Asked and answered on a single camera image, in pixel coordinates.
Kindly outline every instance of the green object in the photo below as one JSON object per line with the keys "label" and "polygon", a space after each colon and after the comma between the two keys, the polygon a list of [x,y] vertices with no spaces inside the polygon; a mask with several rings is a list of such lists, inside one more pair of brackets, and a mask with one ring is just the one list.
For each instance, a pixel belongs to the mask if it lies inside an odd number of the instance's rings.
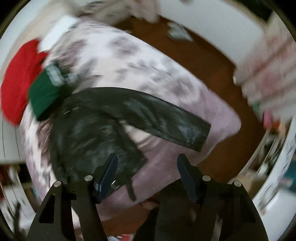
{"label": "green object", "polygon": [[71,95],[73,86],[67,84],[70,75],[65,69],[60,69],[57,62],[51,62],[33,82],[29,98],[38,121],[48,119]]}

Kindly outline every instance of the curtain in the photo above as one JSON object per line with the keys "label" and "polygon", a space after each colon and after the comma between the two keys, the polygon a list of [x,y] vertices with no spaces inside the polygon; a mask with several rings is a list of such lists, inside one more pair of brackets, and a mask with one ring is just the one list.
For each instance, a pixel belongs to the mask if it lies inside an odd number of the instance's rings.
{"label": "curtain", "polygon": [[150,23],[158,20],[157,0],[126,0],[130,13],[140,19],[145,19]]}
{"label": "curtain", "polygon": [[238,64],[234,82],[258,116],[296,104],[296,43],[279,17]]}

